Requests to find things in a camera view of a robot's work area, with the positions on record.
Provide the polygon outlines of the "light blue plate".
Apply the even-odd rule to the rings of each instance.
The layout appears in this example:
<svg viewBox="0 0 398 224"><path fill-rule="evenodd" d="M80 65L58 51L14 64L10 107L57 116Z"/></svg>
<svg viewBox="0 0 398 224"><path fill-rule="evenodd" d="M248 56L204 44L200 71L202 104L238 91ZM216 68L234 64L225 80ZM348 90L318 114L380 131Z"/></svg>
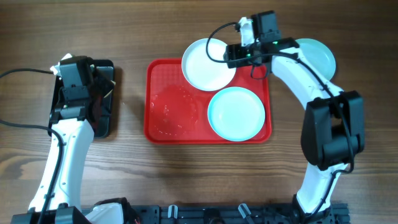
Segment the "light blue plate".
<svg viewBox="0 0 398 224"><path fill-rule="evenodd" d="M260 98L243 87L233 86L216 93L207 109L208 122L221 138L232 142L252 139L266 120Z"/></svg>
<svg viewBox="0 0 398 224"><path fill-rule="evenodd" d="M332 51L315 39L305 38L295 41L299 44L305 58L330 81L336 72L336 60Z"/></svg>

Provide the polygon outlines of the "green yellow sponge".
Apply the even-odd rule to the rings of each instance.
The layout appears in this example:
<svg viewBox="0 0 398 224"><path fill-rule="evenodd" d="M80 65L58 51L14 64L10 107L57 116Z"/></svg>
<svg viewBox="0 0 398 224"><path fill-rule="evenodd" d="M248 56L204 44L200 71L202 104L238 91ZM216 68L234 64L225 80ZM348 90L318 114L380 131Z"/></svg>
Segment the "green yellow sponge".
<svg viewBox="0 0 398 224"><path fill-rule="evenodd" d="M114 90L116 82L114 81L114 68L113 67L96 67L90 65L93 84L91 90L95 96L106 98Z"/></svg>

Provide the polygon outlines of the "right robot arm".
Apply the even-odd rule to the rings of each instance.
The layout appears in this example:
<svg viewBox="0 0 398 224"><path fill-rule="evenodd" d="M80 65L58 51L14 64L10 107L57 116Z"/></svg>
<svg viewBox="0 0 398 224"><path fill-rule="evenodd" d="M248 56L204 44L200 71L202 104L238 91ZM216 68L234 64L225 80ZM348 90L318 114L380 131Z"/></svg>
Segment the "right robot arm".
<svg viewBox="0 0 398 224"><path fill-rule="evenodd" d="M332 84L336 60L325 44L314 39L228 45L223 58L230 68L264 64L302 104L300 143L308 166L293 197L290 219L310 223L326 217L338 178L353 171L354 157L364 149L362 97Z"/></svg>

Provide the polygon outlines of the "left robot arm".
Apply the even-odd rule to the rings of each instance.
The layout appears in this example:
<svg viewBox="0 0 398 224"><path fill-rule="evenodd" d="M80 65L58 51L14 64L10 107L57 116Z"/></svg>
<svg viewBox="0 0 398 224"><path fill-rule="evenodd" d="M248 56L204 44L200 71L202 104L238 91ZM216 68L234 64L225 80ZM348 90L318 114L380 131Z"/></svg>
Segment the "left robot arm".
<svg viewBox="0 0 398 224"><path fill-rule="evenodd" d="M49 156L26 213L12 223L138 223L126 198L102 200L84 214L80 190L86 155L96 138L110 132L115 68L110 60L64 58L50 69L56 77L49 123Z"/></svg>

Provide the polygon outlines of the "black water tray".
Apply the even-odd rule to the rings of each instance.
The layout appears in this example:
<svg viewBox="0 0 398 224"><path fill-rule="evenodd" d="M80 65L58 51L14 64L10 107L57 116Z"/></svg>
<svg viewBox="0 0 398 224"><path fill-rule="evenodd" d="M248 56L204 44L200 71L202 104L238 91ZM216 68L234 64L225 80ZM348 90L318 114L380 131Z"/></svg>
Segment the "black water tray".
<svg viewBox="0 0 398 224"><path fill-rule="evenodd" d="M115 88L110 60L76 56L50 68L56 76L48 127L64 119L87 120L95 138L109 135Z"/></svg>

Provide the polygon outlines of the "red plastic tray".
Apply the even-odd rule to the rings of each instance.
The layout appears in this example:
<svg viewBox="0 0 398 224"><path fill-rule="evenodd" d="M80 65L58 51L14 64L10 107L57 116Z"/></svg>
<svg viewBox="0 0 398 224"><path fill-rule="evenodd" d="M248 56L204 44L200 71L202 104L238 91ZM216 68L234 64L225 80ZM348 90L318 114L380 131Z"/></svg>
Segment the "red plastic tray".
<svg viewBox="0 0 398 224"><path fill-rule="evenodd" d="M264 105L262 129L245 144L266 142L272 133L269 82L258 77L264 67L238 68L229 86L246 88ZM215 91L202 91L186 81L179 58L161 58L147 68L144 134L154 144L229 144L217 135L208 121L208 104Z"/></svg>

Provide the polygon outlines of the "white round plate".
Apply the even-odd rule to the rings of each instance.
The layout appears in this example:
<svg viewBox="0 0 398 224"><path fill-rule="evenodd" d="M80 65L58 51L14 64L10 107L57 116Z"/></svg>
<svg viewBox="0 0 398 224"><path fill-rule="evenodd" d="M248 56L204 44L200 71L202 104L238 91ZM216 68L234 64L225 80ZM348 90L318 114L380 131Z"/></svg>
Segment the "white round plate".
<svg viewBox="0 0 398 224"><path fill-rule="evenodd" d="M192 43L182 57L182 72L189 84L202 91L216 91L228 85L236 69L212 61L206 53L207 38Z"/></svg>

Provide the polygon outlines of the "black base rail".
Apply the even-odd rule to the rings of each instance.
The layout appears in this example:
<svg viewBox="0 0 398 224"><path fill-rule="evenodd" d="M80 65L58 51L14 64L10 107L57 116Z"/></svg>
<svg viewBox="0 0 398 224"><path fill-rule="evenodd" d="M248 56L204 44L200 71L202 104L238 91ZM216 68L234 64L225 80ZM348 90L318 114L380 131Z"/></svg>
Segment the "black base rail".
<svg viewBox="0 0 398 224"><path fill-rule="evenodd" d="M285 224L292 223L289 219L291 206L287 203L265 206L250 206L251 212L246 217L238 211L238 207L178 207L176 215L169 214L168 207L158 205L133 206L141 224L204 224L205 214L217 210L226 224Z"/></svg>

